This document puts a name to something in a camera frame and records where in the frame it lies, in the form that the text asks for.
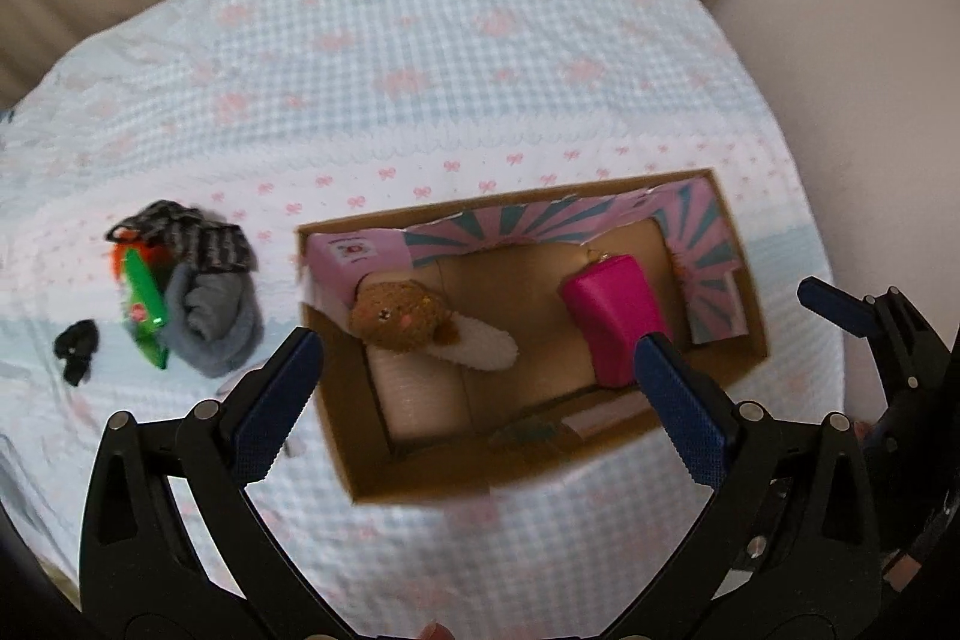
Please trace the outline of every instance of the folded clothing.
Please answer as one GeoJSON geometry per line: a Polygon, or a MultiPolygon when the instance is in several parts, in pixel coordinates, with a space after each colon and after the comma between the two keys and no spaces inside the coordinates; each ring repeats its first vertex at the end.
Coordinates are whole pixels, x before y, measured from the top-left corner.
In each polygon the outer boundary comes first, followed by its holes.
{"type": "Polygon", "coordinates": [[[207,377],[242,367],[261,339],[253,282],[246,273],[197,274],[188,263],[178,263],[164,298],[167,323],[160,338],[207,377]]]}
{"type": "Polygon", "coordinates": [[[235,223],[208,220],[200,210],[161,199],[107,231],[108,242],[162,244],[174,257],[198,272],[246,272],[253,252],[235,223]]]}

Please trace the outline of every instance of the pink and teal sunburst pattern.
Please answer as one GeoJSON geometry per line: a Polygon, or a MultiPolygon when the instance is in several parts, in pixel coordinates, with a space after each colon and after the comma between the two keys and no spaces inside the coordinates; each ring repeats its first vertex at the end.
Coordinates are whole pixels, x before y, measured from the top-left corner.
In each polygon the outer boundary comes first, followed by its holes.
{"type": "Polygon", "coordinates": [[[673,254],[695,344],[747,333],[731,273],[741,267],[730,226],[704,177],[650,194],[654,218],[673,254]]]}
{"type": "Polygon", "coordinates": [[[510,244],[583,244],[617,224],[619,215],[635,200],[623,196],[627,194],[483,207],[411,226],[404,229],[403,237],[414,266],[510,244]]]}
{"type": "Polygon", "coordinates": [[[374,271],[417,268],[445,256],[511,244],[586,244],[611,229],[647,218],[659,224],[673,257],[694,343],[746,333],[731,277],[741,261],[706,177],[615,196],[483,207],[405,229],[313,234],[307,242],[307,263],[320,289],[350,307],[357,284],[374,271]]]}

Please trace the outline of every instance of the black and white cloth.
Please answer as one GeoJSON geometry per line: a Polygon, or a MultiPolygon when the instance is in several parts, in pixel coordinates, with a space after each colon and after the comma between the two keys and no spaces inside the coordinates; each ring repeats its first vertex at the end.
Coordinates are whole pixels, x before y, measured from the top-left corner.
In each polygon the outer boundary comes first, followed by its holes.
{"type": "Polygon", "coordinates": [[[155,201],[113,226],[106,239],[162,244],[176,261],[198,273],[246,272],[253,265],[253,250],[240,226],[208,220],[200,210],[176,201],[155,201]]]}

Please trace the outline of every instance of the bedsheet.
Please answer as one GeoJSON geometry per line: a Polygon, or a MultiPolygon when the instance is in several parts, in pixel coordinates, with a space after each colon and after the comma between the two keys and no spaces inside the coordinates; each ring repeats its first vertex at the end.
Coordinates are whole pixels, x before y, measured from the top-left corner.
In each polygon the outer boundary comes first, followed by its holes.
{"type": "MultiPolygon", "coordinates": [[[[772,351],[731,392],[819,421],[841,405],[841,342],[794,293],[827,259],[781,131],[699,1],[165,1],[80,44],[0,124],[0,500],[76,576],[107,417],[181,416],[215,394],[176,359],[147,365],[119,324],[103,233],[154,199],[245,229],[259,362],[298,321],[298,224],[697,167],[730,201],[772,351]],[[72,389],[51,344],[85,317],[102,342],[72,389]]],[[[461,640],[600,632],[707,498],[652,432],[490,496],[352,506],[313,405],[294,436],[251,498],[367,634],[432,619],[461,640]]]]}

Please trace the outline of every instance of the brown teddy bear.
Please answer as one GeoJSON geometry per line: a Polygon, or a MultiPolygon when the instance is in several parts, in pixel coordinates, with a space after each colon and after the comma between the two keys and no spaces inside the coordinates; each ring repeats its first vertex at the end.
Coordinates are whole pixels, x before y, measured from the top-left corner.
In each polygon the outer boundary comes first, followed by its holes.
{"type": "Polygon", "coordinates": [[[368,345],[395,353],[460,341],[445,301],[413,280],[361,287],[350,311],[349,329],[368,345]]]}
{"type": "Polygon", "coordinates": [[[517,360],[517,343],[508,333],[455,313],[438,293],[413,280],[361,285],[347,328],[373,347],[422,351],[474,369],[507,369],[517,360]]]}

